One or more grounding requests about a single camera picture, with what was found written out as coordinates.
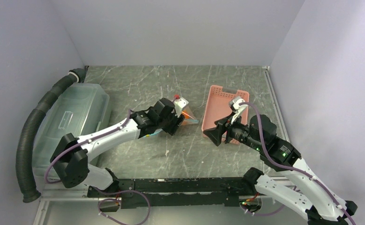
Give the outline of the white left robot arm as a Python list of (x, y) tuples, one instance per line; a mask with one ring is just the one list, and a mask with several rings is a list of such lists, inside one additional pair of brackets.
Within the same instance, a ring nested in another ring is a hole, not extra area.
[(185, 119), (183, 111), (188, 104), (182, 97), (162, 98), (145, 110), (128, 110), (125, 119), (103, 130), (78, 137), (66, 134), (56, 147), (49, 168), (55, 170), (65, 188), (86, 185), (99, 189), (107, 197), (114, 196), (119, 179), (110, 169), (91, 165), (91, 161), (122, 143), (160, 130), (174, 135)]

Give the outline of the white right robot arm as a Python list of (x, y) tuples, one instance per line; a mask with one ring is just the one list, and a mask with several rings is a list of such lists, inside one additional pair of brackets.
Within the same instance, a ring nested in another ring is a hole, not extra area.
[(260, 154), (270, 168), (290, 180), (299, 191), (279, 185), (261, 170), (250, 168), (242, 177), (243, 191), (268, 195), (307, 220), (309, 225), (355, 224), (357, 205), (331, 191), (311, 170), (300, 152), (276, 135), (276, 125), (261, 114), (244, 125), (235, 114), (217, 120), (215, 127), (203, 131), (216, 146), (236, 140)]

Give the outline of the orange fruit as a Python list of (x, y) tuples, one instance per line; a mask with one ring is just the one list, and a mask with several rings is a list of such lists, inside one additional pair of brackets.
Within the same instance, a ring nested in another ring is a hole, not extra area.
[(184, 116), (184, 121), (181, 123), (182, 126), (198, 124), (198, 120), (192, 119), (186, 112), (182, 112), (182, 115)]

